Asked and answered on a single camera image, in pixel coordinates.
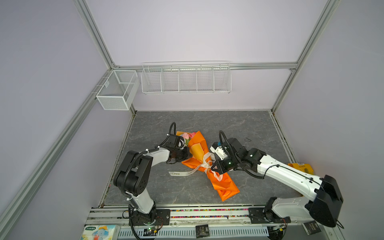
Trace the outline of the white ribbon strip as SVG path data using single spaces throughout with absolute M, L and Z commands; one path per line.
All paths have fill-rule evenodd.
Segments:
M 189 172 L 169 172 L 169 174 L 170 176 L 173 176 L 173 177 L 187 177 L 197 172 L 200 168 L 204 168 L 204 172 L 207 174 L 211 169 L 210 163 L 215 163 L 215 162 L 216 162 L 215 155 L 213 153 L 206 153 L 203 156 L 203 162 L 193 170 Z

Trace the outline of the orange wrapping paper sheet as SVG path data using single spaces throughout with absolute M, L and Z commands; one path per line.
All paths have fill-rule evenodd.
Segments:
M 218 174 L 211 170 L 211 166 L 216 162 L 216 157 L 210 152 L 207 141 L 201 132 L 177 132 L 177 136 L 185 140 L 185 146 L 189 148 L 192 157 L 182 161 L 184 166 L 189 167 L 189 172 L 169 172 L 173 177 L 188 177 L 196 172 L 205 174 L 210 180 L 213 189 L 218 192 L 224 202 L 240 192 L 231 177 L 225 174 Z

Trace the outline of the red pink fake rose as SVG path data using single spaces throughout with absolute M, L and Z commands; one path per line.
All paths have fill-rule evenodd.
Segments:
M 196 132 L 190 133 L 189 138 L 192 139 L 196 135 Z

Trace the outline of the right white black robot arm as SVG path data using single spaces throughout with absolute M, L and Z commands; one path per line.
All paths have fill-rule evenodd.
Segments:
M 231 170 L 252 171 L 253 177 L 257 179 L 270 177 L 301 194 L 299 198 L 271 197 L 262 210 L 262 217 L 267 222 L 313 219 L 330 228 L 338 225 L 344 198 L 333 177 L 304 173 L 259 149 L 247 150 L 236 138 L 230 138 L 224 143 L 215 142 L 210 150 L 218 156 L 211 170 L 219 176 Z

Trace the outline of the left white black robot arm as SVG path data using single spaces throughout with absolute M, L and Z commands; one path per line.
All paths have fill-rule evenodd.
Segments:
M 171 160 L 182 162 L 191 156 L 183 137 L 167 134 L 164 142 L 155 148 L 142 152 L 128 151 L 114 176 L 113 184 L 128 197 L 135 211 L 149 216 L 156 209 L 147 190 L 152 167 Z

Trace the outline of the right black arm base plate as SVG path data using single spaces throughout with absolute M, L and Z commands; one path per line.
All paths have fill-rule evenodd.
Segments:
M 289 224 L 290 217 L 279 217 L 272 210 L 265 212 L 264 208 L 249 208 L 249 218 L 252 224 Z

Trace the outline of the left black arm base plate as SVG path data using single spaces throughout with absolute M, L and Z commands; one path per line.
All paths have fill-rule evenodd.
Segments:
M 171 219 L 170 209 L 156 209 L 149 214 L 143 214 L 139 211 L 134 211 L 130 216 L 130 220 L 134 226 L 168 226 Z

